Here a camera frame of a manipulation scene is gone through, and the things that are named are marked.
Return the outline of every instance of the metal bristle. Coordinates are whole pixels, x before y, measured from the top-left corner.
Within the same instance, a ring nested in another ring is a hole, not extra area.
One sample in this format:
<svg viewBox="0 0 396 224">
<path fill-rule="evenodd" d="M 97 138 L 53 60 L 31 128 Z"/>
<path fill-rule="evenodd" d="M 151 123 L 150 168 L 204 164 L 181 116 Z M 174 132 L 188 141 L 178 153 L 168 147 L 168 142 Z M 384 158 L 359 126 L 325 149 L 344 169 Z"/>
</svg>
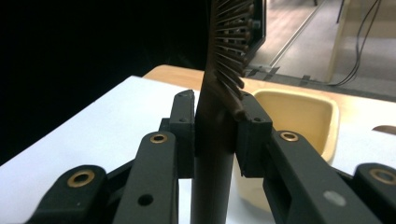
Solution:
<svg viewBox="0 0 396 224">
<path fill-rule="evenodd" d="M 226 97 L 222 102 L 228 102 L 227 107 L 233 114 L 235 111 L 241 113 L 244 109 L 241 107 L 243 94 L 240 89 L 244 88 L 244 82 L 240 77 L 245 76 L 244 70 L 248 65 L 253 0 L 219 0 L 214 4 L 215 16 L 211 18 L 215 26 L 212 27 L 214 39 L 211 49 L 215 67 L 213 75 L 222 84 L 216 89 L 221 91 L 218 92 L 221 99 Z"/>
</svg>

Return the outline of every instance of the yellow bin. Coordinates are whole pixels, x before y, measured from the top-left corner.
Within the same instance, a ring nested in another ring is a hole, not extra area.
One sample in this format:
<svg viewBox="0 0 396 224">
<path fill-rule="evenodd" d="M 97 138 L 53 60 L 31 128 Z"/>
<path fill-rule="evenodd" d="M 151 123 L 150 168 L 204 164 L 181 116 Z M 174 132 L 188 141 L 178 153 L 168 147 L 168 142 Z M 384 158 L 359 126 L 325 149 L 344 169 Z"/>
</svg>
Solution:
<svg viewBox="0 0 396 224">
<path fill-rule="evenodd" d="M 271 117 L 276 130 L 301 134 L 327 163 L 331 163 L 339 127 L 339 109 L 335 101 L 323 95 L 275 89 L 257 90 L 252 95 Z M 240 197 L 269 211 L 262 178 L 241 177 L 236 158 L 233 167 Z"/>
</svg>

